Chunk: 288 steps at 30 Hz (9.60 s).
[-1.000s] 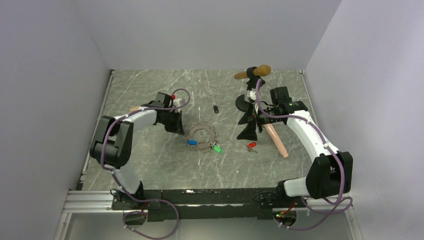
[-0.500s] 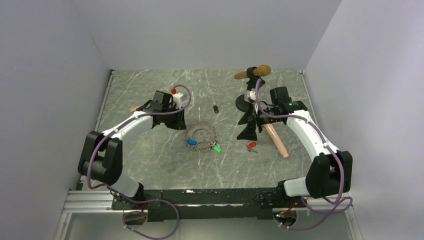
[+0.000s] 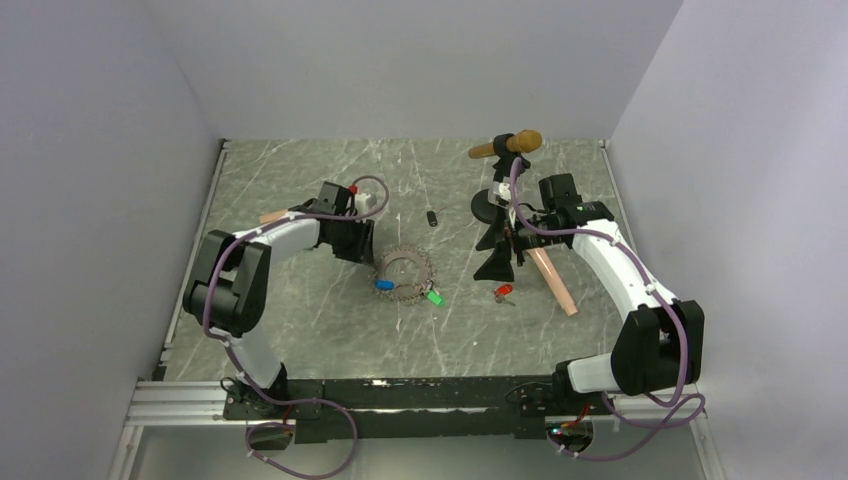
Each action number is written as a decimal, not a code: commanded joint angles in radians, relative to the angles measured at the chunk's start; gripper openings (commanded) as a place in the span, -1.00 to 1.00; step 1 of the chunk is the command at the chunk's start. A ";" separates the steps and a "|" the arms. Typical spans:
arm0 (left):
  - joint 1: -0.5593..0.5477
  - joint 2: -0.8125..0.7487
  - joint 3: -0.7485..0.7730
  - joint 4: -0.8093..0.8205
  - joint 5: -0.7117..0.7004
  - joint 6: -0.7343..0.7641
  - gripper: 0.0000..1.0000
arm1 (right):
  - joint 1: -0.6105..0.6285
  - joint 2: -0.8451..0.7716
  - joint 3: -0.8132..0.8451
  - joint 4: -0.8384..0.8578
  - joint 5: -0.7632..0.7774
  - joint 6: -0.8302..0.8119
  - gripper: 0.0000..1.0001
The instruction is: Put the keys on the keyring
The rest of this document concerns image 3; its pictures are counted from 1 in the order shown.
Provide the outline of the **red tag key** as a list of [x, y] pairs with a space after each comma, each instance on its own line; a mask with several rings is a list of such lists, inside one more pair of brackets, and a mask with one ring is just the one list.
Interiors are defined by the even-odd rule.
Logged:
[[515, 303], [508, 298], [508, 295], [512, 292], [513, 286], [511, 284], [504, 284], [497, 287], [493, 292], [495, 302], [498, 304], [514, 306]]

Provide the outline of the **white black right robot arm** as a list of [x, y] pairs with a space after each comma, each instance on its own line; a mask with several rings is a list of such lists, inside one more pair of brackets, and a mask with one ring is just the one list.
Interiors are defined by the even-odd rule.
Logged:
[[552, 375], [553, 406], [572, 416], [591, 394], [649, 395], [670, 389], [678, 400], [700, 375], [704, 313], [663, 286], [623, 238], [610, 210], [585, 202], [569, 174], [539, 183], [543, 210], [524, 217], [512, 198], [509, 178], [497, 173], [490, 187], [496, 214], [476, 248], [490, 256], [477, 280], [512, 282], [515, 266], [531, 249], [564, 245], [601, 281], [622, 320], [611, 352], [567, 360]]

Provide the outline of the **green tag key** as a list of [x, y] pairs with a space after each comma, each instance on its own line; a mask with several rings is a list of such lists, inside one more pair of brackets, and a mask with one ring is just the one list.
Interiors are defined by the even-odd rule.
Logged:
[[433, 284], [428, 286], [426, 298], [435, 306], [441, 307], [445, 304], [445, 300]]

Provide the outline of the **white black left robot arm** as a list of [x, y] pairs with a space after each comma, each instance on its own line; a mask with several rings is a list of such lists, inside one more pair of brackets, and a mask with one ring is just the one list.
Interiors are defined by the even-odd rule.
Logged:
[[238, 381], [251, 388], [248, 407], [261, 419], [279, 417], [290, 399], [284, 362], [260, 325], [273, 264], [327, 245], [339, 260], [373, 265], [373, 218], [388, 200], [356, 184], [325, 182], [316, 197], [258, 227], [235, 233], [212, 230], [202, 239], [182, 308], [205, 336], [223, 346]]

